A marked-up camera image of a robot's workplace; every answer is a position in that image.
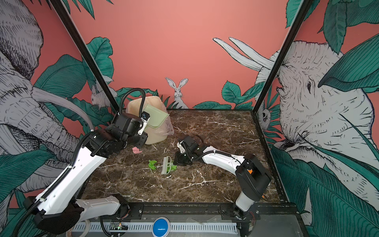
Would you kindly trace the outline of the clear plastic bin liner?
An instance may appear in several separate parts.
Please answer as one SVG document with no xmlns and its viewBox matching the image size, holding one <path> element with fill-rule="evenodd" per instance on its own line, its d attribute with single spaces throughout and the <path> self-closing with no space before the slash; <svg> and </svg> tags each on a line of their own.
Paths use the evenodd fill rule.
<svg viewBox="0 0 379 237">
<path fill-rule="evenodd" d="M 164 112 L 167 112 L 165 108 L 158 108 Z M 167 117 L 166 121 L 159 127 L 159 128 L 152 128 L 149 127 L 148 125 L 146 126 L 144 132 L 149 134 L 149 135 L 157 135 L 157 136 L 167 136 L 171 133 L 171 127 L 170 127 L 170 121 L 169 121 L 169 116 Z"/>
</svg>

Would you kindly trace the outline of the light green hand brush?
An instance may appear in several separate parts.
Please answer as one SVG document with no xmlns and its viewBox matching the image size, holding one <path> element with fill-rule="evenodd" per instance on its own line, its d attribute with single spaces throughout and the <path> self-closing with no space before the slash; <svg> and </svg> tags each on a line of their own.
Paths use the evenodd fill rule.
<svg viewBox="0 0 379 237">
<path fill-rule="evenodd" d="M 163 158 L 163 164 L 162 164 L 162 175 L 167 175 L 173 170 L 173 161 L 170 156 L 166 156 Z"/>
</svg>

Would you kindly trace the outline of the cream plastic trash bin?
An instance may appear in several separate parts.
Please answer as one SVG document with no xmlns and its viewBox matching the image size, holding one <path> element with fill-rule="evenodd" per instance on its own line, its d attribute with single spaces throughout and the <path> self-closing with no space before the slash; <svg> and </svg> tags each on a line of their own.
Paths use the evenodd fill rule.
<svg viewBox="0 0 379 237">
<path fill-rule="evenodd" d="M 152 145 L 164 141 L 169 133 L 169 114 L 158 96 L 147 96 L 143 105 L 143 112 L 149 114 L 148 122 L 144 132 L 147 133 L 147 145 Z"/>
</svg>

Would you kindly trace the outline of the light green plastic dustpan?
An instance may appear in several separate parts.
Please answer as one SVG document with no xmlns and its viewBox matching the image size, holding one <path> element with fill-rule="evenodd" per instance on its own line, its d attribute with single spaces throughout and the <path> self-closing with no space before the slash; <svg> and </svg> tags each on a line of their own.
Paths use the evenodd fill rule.
<svg viewBox="0 0 379 237">
<path fill-rule="evenodd" d="M 146 105 L 143 111 L 150 114 L 148 126 L 152 128 L 159 128 L 167 119 L 169 114 L 150 104 Z"/>
</svg>

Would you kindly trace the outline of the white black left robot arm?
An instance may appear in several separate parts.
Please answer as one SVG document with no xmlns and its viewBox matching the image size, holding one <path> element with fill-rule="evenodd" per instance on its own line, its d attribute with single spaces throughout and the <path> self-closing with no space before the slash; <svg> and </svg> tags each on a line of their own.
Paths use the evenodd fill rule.
<svg viewBox="0 0 379 237">
<path fill-rule="evenodd" d="M 138 116 L 123 111 L 126 98 L 136 91 L 142 96 Z M 42 231 L 40 236 L 63 234 L 77 223 L 94 217 L 124 219 L 129 216 L 129 203 L 121 194 L 90 200 L 75 199 L 74 195 L 106 159 L 125 149 L 128 142 L 136 142 L 137 147 L 146 142 L 148 135 L 144 130 L 150 115 L 143 112 L 145 99 L 143 89 L 131 89 L 122 97 L 113 122 L 105 129 L 86 134 L 79 141 L 69 165 L 54 182 L 37 197 L 24 201 L 26 213 L 15 226 L 12 236 L 18 236 L 31 215 L 35 227 Z"/>
</svg>

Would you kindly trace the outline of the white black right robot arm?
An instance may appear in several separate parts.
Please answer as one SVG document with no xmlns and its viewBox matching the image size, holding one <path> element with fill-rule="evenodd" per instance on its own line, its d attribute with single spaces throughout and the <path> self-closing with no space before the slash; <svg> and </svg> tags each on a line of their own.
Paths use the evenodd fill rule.
<svg viewBox="0 0 379 237">
<path fill-rule="evenodd" d="M 240 212 L 247 212 L 253 204 L 260 201 L 271 182 L 269 172 L 254 154 L 230 154 L 204 143 L 203 140 L 197 143 L 190 135 L 179 139 L 177 147 L 179 151 L 175 154 L 174 163 L 178 166 L 200 161 L 236 176 L 241 193 L 235 201 L 235 208 Z"/>
</svg>

